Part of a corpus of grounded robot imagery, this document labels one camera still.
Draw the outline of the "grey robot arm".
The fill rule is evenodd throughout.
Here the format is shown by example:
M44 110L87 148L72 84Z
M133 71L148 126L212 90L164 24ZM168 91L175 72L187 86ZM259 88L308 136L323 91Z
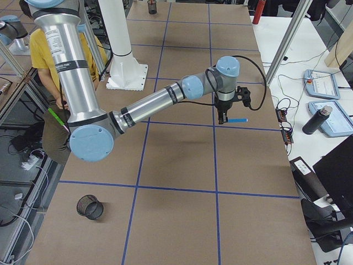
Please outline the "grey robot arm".
M29 1L28 6L49 45L71 113L69 145L81 160L103 160L112 152L115 139L127 129L184 99L213 93L221 121L227 120L240 74L235 57L221 57L204 72L185 76L143 97L148 67L138 63L132 54L123 5L120 1L101 1L113 56L106 84L108 93L103 95L94 89L79 39L83 2Z

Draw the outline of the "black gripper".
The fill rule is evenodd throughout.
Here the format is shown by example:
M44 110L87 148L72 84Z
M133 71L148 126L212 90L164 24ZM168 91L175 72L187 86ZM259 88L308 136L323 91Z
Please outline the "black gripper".
M215 100L215 107L218 112L218 123L219 124L228 123L227 112L229 109L231 109L232 105L233 105L232 100L227 100L227 101L218 100L218 99Z

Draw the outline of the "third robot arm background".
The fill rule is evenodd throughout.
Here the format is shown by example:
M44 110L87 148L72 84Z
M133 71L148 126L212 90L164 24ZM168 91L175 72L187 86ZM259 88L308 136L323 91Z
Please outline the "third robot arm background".
M30 55L29 33L15 15L1 17L1 42L13 55Z

